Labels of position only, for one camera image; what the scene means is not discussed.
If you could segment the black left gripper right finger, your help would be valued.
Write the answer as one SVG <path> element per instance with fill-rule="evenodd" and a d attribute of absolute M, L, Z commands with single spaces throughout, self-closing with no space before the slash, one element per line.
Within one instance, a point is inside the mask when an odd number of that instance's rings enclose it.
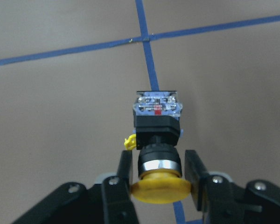
<path fill-rule="evenodd" d="M 211 175 L 195 150 L 185 151 L 185 178 L 204 224 L 229 224 L 233 219 L 232 185 L 221 175 Z"/>

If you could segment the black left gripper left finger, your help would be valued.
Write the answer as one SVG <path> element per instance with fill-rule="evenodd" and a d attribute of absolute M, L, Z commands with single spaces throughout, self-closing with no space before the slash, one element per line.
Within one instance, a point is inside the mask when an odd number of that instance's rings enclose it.
<path fill-rule="evenodd" d="M 133 153 L 122 151 L 117 173 L 103 180 L 101 186 L 105 224 L 138 224 L 131 201 L 133 180 Z"/>

